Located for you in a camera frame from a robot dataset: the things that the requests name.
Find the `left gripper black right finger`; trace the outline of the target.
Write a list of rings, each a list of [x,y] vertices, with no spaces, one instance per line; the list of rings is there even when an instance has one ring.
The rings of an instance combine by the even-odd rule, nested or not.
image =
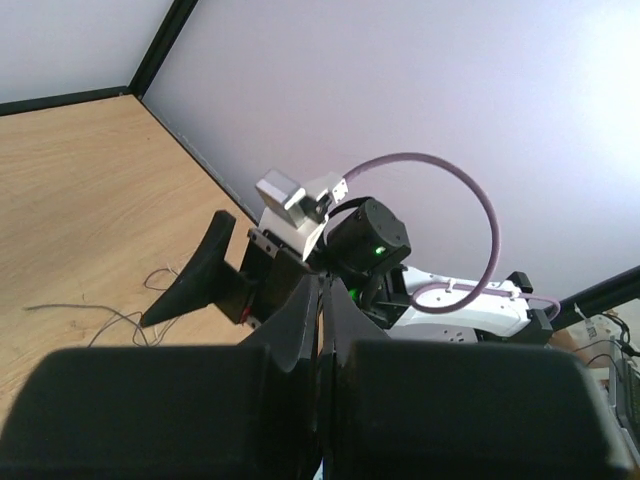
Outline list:
[[[544,347],[390,338],[323,287],[328,479],[625,479],[634,462],[598,383]]]

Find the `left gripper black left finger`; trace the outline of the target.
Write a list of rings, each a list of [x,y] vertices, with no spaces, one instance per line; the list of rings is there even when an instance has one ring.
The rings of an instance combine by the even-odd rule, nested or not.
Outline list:
[[[319,282],[236,345],[54,351],[1,433],[5,479],[310,479]]]

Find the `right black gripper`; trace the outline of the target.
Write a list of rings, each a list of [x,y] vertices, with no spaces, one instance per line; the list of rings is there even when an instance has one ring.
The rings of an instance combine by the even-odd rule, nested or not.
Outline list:
[[[222,284],[219,309],[234,324],[253,328],[266,322],[289,299],[311,267],[270,232],[248,232],[240,269],[225,259],[236,219],[226,210],[215,212],[194,254],[170,287],[143,313],[140,325],[155,326],[206,307],[213,302],[219,270]]]

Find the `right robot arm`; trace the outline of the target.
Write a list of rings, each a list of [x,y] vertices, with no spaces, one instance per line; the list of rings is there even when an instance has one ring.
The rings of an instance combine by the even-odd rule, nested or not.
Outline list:
[[[225,259],[235,226],[220,210],[193,256],[172,285],[142,314],[151,327],[214,304],[233,323],[264,324],[284,305],[307,274],[327,274],[344,282],[356,307],[396,338],[451,342],[505,341],[544,344],[560,303],[534,308],[528,277],[514,272],[480,285],[421,271],[405,264],[411,252],[405,224],[372,197],[337,207],[346,216],[331,231],[330,199],[304,201],[305,219],[287,221],[264,210],[239,268]]]

